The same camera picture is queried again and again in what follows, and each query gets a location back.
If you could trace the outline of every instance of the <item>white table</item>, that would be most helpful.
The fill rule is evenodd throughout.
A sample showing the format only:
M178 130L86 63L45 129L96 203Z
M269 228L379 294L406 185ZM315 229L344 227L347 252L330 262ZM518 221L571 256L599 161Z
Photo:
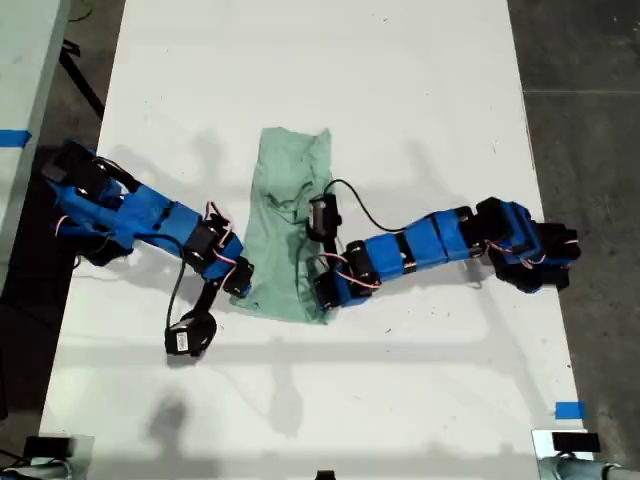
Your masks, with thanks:
M241 237L263 127L333 133L382 223L495 195L542 218L505 0L129 0L99 154ZM375 233L340 191L347 242ZM252 318L167 366L178 261L74 275L41 431L95 436L91 479L537 478L534 428L576 399L558 296L477 263L397 280L330 326ZM176 318L197 297L190 272Z
M0 130L32 135L24 149L0 148L0 292L68 11L68 0L0 0Z

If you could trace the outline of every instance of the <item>blue tape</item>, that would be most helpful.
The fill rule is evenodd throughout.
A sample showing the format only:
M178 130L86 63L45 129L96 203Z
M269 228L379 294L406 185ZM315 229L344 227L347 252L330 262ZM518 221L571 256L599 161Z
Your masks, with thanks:
M30 138L26 130L0 130L0 148L24 148Z
M584 419L584 403L556 402L556 420Z

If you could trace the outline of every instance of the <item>wrinkled fabric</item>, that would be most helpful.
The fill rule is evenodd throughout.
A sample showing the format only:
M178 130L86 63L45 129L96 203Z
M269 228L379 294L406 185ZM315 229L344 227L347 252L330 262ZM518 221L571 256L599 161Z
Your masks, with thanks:
M281 320L326 322L310 283L321 245L307 239L306 221L309 200L331 181L330 166L329 130L318 136L262 131L242 254L255 267L252 288L232 304Z

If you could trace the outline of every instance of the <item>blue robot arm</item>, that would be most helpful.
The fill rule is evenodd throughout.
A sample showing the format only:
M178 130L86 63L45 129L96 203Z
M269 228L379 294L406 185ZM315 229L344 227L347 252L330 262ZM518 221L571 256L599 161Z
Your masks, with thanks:
M179 278L186 264L202 276L205 284L194 309L171 325L174 291L165 330L167 353L200 355L217 329L209 308L218 290L243 296L250 288L253 266L240 256L242 244L230 222L217 210L203 218L73 142L41 173L64 212L56 234L78 255L103 266L129 255L140 240L180 258Z
M327 271L313 279L325 311L360 304L402 275L485 253L497 277L523 292L534 293L543 285L562 289L569 285L569 265L580 256L575 230L536 223L526 208L493 197L479 203L475 214L470 207L434 212L404 228L351 242L337 255L341 223L328 189L311 201L307 233L322 242L328 259Z

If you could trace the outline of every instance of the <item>concrete floor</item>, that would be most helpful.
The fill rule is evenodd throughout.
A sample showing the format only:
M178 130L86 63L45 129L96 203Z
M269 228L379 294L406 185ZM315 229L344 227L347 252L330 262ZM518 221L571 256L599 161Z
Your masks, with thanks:
M69 24L66 37L82 47L78 64L104 99L124 0L73 3L72 18L93 8L91 17ZM600 433L605 458L640 469L640 386L633 367L640 361L640 135L634 131L640 125L640 3L509 0L509 7L545 213L581 235L583 257L561 302L586 423ZM67 137L95 145L99 128L59 68L39 157ZM41 212L46 195L30 185L25 211ZM21 222L22 239L39 238L38 228ZM20 451L24 436L37 432L55 335L34 336L30 316L46 318L44 328L59 327L72 261L57 245L43 245L37 254L14 251L5 289L13 307L0 306L3 317L16 320L0 325L5 363L13 362L1 448Z

